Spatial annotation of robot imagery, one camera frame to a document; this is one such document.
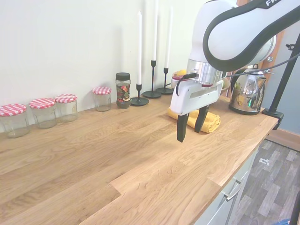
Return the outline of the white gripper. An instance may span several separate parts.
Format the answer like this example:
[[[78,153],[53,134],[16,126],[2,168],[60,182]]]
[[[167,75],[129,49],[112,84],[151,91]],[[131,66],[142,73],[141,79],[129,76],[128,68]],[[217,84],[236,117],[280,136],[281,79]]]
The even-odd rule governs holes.
[[[195,80],[187,80],[176,86],[178,92],[173,92],[170,109],[178,115],[177,140],[183,142],[186,135],[186,126],[190,112],[199,109],[194,131],[199,133],[206,119],[209,105],[215,103],[220,97],[223,80],[211,87],[202,87]]]

